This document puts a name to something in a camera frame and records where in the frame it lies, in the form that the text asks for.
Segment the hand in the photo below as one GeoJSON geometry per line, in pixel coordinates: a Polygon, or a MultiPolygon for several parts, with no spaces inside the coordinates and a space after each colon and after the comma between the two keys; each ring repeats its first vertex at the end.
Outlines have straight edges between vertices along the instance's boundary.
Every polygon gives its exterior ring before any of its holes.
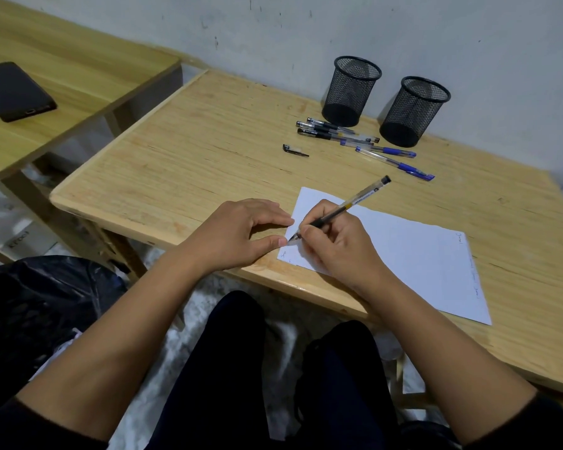
{"type": "Polygon", "coordinates": [[[245,199],[224,202],[179,246],[193,257],[201,273],[244,267],[273,249],[285,246],[281,235],[250,240],[250,232],[260,224],[291,226],[292,217],[276,202],[245,199]]]}
{"type": "Polygon", "coordinates": [[[334,278],[363,297],[368,286],[379,279],[383,284],[399,281],[378,256],[371,238],[356,216],[344,212],[322,229],[309,226],[337,207],[335,203],[323,199],[300,223],[300,235],[307,253],[334,278]]]}

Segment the left hand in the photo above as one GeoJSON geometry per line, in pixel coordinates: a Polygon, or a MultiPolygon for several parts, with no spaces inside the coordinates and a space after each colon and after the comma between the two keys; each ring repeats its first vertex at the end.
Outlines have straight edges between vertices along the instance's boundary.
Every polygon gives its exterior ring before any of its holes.
{"type": "Polygon", "coordinates": [[[224,202],[179,248],[193,257],[204,275],[244,267],[287,243],[281,235],[251,241],[254,226],[291,226],[293,223],[292,217],[277,202],[266,199],[224,202]]]}

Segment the black sleeve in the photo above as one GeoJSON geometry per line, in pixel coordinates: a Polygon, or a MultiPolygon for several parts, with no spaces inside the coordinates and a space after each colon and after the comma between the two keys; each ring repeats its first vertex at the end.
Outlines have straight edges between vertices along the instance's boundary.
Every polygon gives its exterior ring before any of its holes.
{"type": "Polygon", "coordinates": [[[0,408],[0,450],[105,450],[108,445],[45,419],[15,398],[0,408]]]}
{"type": "Polygon", "coordinates": [[[466,450],[496,448],[563,448],[563,408],[537,393],[511,420],[465,446],[466,450]]]}

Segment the black pants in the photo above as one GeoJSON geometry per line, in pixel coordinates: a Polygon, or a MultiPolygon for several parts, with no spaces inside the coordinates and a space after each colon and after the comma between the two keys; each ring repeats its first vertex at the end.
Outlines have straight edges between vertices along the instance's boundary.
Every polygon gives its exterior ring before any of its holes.
{"type": "MultiPolygon", "coordinates": [[[[226,295],[210,314],[146,448],[273,445],[262,393],[264,340],[261,307],[244,292],[226,295]]],[[[302,427],[286,446],[398,448],[382,362],[360,322],[337,325],[309,345],[295,402],[302,427]]]]}

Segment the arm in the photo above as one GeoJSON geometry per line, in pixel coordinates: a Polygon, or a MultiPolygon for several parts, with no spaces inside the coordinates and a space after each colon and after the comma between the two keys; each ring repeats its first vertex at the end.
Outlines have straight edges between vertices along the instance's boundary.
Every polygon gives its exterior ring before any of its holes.
{"type": "Polygon", "coordinates": [[[336,207],[322,201],[301,224],[307,252],[382,318],[467,444],[498,428],[532,400],[532,385],[435,310],[382,262],[361,221],[348,213],[323,231],[308,223],[336,207]]]}
{"type": "Polygon", "coordinates": [[[17,398],[65,428],[110,439],[196,282],[210,272],[249,265],[285,245],[281,236],[250,241],[253,226],[292,223],[289,214],[268,200],[222,204],[17,398]]]}

